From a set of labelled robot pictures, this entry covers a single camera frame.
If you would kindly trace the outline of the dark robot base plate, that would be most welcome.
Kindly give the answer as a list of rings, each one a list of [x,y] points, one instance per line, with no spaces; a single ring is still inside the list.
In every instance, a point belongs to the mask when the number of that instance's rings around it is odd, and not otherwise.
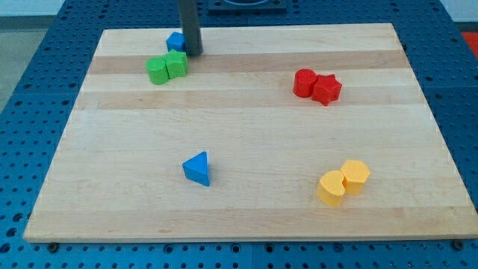
[[[209,0],[209,14],[223,13],[253,13],[262,11],[279,11],[287,10],[288,0]]]

